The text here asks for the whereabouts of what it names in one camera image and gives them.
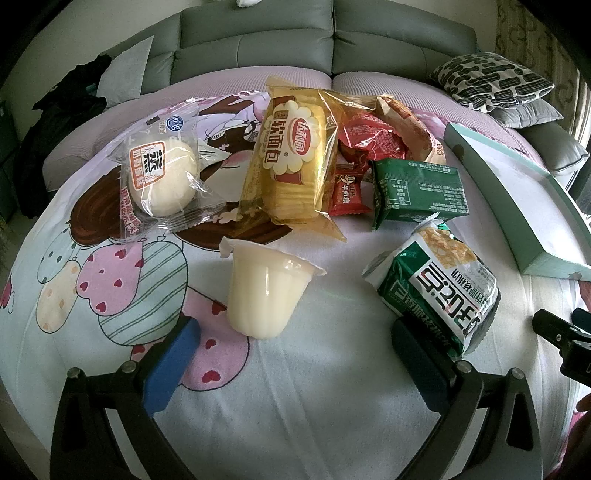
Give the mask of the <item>dark green biscuit packet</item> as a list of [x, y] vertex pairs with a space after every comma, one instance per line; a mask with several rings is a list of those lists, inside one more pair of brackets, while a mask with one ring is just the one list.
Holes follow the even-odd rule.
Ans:
[[434, 214], [444, 221], [469, 214], [455, 167], [386, 158], [372, 162], [372, 173], [374, 230], [386, 220], [420, 223]]

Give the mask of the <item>orange swiss roll packet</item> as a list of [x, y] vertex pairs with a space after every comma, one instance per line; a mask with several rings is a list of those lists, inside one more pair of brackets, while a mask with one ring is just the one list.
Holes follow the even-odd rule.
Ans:
[[442, 144], [405, 104], [391, 95], [378, 95], [376, 100], [378, 117], [398, 132], [408, 147], [411, 160], [447, 164]]

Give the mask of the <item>yellow soft bread packet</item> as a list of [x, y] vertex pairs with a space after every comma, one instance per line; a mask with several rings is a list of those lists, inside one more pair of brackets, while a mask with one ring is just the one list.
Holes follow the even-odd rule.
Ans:
[[366, 97], [266, 80], [270, 93], [238, 203], [239, 218], [266, 215], [273, 224], [345, 241], [329, 216], [339, 127], [376, 106]]

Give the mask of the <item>red snack packet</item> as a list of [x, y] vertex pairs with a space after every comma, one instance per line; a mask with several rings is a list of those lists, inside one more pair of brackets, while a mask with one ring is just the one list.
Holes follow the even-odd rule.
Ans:
[[353, 115], [342, 123], [339, 151], [346, 161], [354, 163], [406, 159], [409, 152], [398, 131], [370, 113]]

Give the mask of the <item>brown milk biscuit packet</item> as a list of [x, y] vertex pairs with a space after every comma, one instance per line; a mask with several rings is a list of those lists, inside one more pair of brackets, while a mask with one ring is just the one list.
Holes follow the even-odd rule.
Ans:
[[329, 215], [358, 215], [370, 213], [372, 209], [363, 203], [362, 180], [366, 169], [363, 167], [338, 164], [335, 167], [335, 188], [329, 204]]

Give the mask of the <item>curtain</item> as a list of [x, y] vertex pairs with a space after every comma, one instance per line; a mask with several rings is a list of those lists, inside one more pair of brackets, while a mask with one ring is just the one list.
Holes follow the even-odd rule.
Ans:
[[497, 2], [495, 52], [554, 83], [544, 99], [563, 115], [559, 125], [582, 145], [590, 140], [590, 86], [556, 36], [520, 1]]

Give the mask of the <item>steamed cake clear packet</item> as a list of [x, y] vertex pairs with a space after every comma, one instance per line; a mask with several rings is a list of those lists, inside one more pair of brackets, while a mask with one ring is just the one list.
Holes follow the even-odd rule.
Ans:
[[155, 230], [183, 231], [225, 209], [225, 201], [200, 178], [198, 113], [197, 99], [189, 98], [136, 122], [113, 142], [123, 241]]

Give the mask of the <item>dark clothing on sofa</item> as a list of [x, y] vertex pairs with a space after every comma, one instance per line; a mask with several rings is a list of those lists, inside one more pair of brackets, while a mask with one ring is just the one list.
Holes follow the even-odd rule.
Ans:
[[98, 83], [112, 58], [100, 54], [77, 65], [32, 106], [41, 111], [35, 126], [54, 146], [86, 121], [106, 109], [106, 99], [97, 95]]

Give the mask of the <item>green white cracker packet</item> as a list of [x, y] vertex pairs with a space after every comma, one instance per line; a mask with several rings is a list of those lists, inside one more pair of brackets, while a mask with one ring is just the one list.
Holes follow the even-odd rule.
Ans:
[[438, 214], [375, 257], [362, 277], [398, 316], [418, 318], [454, 360], [480, 345], [501, 300], [494, 273]]

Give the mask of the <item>grey cushion right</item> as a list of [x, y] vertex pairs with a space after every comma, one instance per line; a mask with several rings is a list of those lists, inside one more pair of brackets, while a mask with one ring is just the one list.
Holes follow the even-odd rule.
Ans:
[[543, 99], [525, 103], [515, 108], [496, 108], [490, 115], [504, 127], [516, 130], [563, 119], [563, 115]]

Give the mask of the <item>grey sofa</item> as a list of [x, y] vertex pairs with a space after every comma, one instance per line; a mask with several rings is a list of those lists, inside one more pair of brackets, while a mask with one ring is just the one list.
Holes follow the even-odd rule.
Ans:
[[115, 58], [150, 39], [145, 94], [215, 71], [297, 67], [348, 92], [370, 80], [426, 84], [441, 64], [477, 50], [475, 31], [391, 1], [232, 1], [185, 9], [107, 50]]

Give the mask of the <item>black white patterned cushion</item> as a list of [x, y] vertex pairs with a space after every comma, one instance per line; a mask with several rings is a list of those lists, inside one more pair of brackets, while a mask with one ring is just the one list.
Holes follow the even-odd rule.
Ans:
[[431, 78], [460, 105], [484, 113], [520, 107], [555, 88], [533, 70], [493, 52], [452, 58]]

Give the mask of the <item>cartoon print cloth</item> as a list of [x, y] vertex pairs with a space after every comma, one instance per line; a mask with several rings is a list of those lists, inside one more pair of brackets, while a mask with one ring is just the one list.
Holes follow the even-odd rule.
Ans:
[[142, 117], [1, 295], [54, 479], [586, 479], [590, 228], [550, 174], [395, 97], [270, 83]]

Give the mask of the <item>teal white box tray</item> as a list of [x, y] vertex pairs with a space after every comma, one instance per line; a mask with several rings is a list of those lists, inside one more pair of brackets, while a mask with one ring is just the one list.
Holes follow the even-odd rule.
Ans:
[[549, 172], [457, 123], [444, 140], [488, 202], [521, 273], [590, 280], [590, 227]]

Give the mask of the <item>jelly pudding cup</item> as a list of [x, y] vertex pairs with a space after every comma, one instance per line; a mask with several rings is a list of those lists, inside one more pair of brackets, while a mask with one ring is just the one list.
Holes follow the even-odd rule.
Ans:
[[222, 238], [219, 254], [232, 259], [228, 322], [259, 340], [279, 336], [311, 279], [327, 274], [297, 255], [245, 240]]

